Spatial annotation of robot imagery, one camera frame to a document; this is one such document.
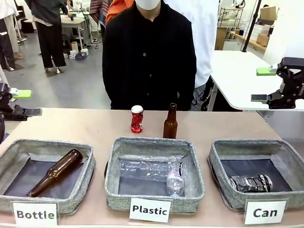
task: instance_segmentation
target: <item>red can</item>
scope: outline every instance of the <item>red can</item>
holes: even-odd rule
[[[140,134],[143,131],[143,107],[140,105],[135,105],[131,109],[132,112],[132,122],[131,131],[134,134]]]

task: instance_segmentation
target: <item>white label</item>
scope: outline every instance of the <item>white label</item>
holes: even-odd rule
[[[20,227],[56,227],[56,204],[13,203],[16,225]]]
[[[168,222],[171,202],[131,199],[130,218],[153,222]]]
[[[287,201],[248,202],[245,224],[279,223]]]

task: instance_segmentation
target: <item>brown glass bottle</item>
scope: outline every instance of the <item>brown glass bottle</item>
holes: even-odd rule
[[[55,165],[53,165],[44,178],[27,194],[29,197],[37,197],[44,190],[53,186],[57,181],[62,180],[70,174],[82,161],[82,154],[78,150],[71,150]]]
[[[168,112],[168,117],[163,125],[163,138],[175,139],[177,133],[177,121],[176,121],[176,108],[175,103],[171,103]]]

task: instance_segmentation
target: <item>gray fabric bin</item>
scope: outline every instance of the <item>gray fabric bin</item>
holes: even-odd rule
[[[118,194],[120,185],[120,159],[122,157],[141,156],[151,157],[186,155],[183,161],[187,169],[184,177],[184,197],[172,198],[169,196],[152,195],[122,195]],[[107,205],[114,210],[130,210],[131,198],[147,200],[171,201],[170,213],[190,214],[197,210],[199,201],[204,196],[204,184],[199,168],[198,159],[193,145],[184,140],[159,138],[120,137],[115,139],[112,148],[105,178]]]
[[[71,149],[77,149],[83,156],[77,169],[39,197],[26,197],[46,175],[47,170]],[[16,140],[0,157],[0,211],[13,212],[14,201],[43,201],[56,203],[60,214],[72,214],[86,194],[94,167],[93,148],[89,145],[62,141]]]
[[[280,140],[215,140],[212,143],[208,157],[209,164],[218,182],[225,205],[230,209],[244,211],[246,200],[271,200],[288,199],[288,209],[298,209],[304,206],[304,161],[294,148],[285,141]],[[232,188],[227,175],[227,163],[254,161],[265,164],[270,161],[274,170],[275,184],[272,192],[267,193],[242,193]],[[254,175],[266,169],[252,170]]]

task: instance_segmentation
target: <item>black pole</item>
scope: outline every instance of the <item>black pole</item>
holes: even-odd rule
[[[247,46],[248,46],[248,43],[249,43],[252,31],[253,31],[253,27],[255,26],[255,23],[256,23],[256,20],[257,20],[258,11],[260,10],[261,2],[262,2],[262,0],[258,0],[258,2],[257,2],[256,12],[253,15],[253,19],[252,19],[252,23],[251,23],[251,26],[250,26],[250,30],[248,32],[248,36],[247,36],[247,39],[246,39],[246,42],[245,42],[245,45],[244,45],[244,48],[243,48],[242,52],[246,52],[246,49],[247,49]]]

